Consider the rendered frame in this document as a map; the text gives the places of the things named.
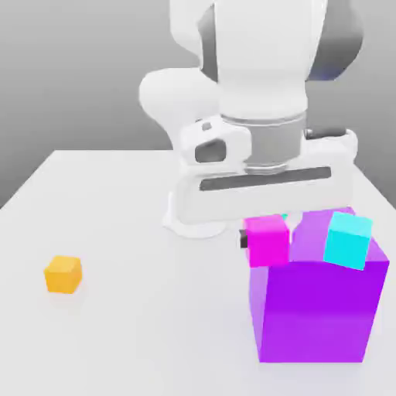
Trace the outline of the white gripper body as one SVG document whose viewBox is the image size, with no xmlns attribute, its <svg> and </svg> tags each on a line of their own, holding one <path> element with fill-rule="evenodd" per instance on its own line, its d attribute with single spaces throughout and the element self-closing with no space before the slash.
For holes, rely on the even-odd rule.
<svg viewBox="0 0 396 396">
<path fill-rule="evenodd" d="M 172 193 L 172 215 L 196 225 L 346 207 L 357 148 L 355 140 L 308 140 L 278 174 L 185 175 Z"/>
</svg>

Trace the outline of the small magenta cube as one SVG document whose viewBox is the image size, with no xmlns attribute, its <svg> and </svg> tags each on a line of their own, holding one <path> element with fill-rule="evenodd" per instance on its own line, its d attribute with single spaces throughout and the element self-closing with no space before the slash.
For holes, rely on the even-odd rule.
<svg viewBox="0 0 396 396">
<path fill-rule="evenodd" d="M 244 219 L 247 256 L 251 268 L 286 265 L 289 228 L 280 214 Z"/>
</svg>

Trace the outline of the small cyan cube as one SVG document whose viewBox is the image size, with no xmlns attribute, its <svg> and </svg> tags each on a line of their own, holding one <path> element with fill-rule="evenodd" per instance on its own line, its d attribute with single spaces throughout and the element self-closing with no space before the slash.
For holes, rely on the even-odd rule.
<svg viewBox="0 0 396 396">
<path fill-rule="evenodd" d="M 323 260 L 363 271 L 372 236 L 373 221 L 352 213 L 334 212 L 329 222 Z"/>
</svg>

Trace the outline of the small orange cube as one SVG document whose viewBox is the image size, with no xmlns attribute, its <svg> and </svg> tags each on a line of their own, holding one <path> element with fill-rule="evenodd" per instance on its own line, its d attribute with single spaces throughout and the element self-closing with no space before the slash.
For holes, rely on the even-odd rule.
<svg viewBox="0 0 396 396">
<path fill-rule="evenodd" d="M 57 255 L 44 269 L 44 275 L 49 292 L 73 294 L 82 280 L 80 259 Z"/>
</svg>

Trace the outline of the large purple box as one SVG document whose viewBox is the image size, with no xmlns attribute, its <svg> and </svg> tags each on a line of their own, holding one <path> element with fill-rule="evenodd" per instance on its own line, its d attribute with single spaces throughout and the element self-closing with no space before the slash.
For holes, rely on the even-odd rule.
<svg viewBox="0 0 396 396">
<path fill-rule="evenodd" d="M 360 363 L 389 260 L 371 241 L 363 270 L 323 261 L 332 210 L 306 212 L 290 263 L 250 270 L 249 303 L 262 363 Z"/>
</svg>

